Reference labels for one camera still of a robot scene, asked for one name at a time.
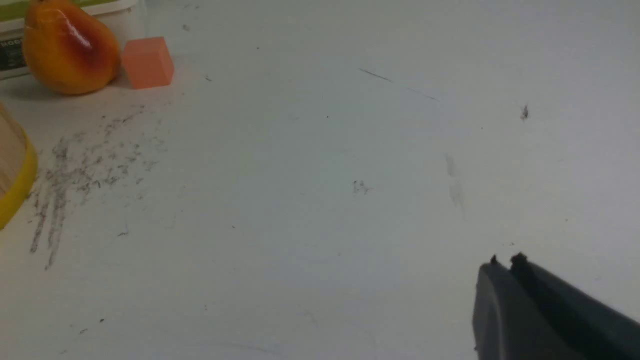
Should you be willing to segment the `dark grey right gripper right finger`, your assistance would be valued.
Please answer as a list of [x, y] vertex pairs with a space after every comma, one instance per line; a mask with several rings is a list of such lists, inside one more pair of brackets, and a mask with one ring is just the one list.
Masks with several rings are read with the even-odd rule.
[[562, 341], [586, 360], [637, 360], [639, 322], [607, 306], [521, 252], [509, 272]]

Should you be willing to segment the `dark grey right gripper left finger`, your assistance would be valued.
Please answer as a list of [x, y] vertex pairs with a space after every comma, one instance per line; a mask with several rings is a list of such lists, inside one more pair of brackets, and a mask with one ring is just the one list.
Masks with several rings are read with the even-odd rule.
[[579, 360], [509, 269], [492, 256], [480, 265], [472, 313], [479, 360]]

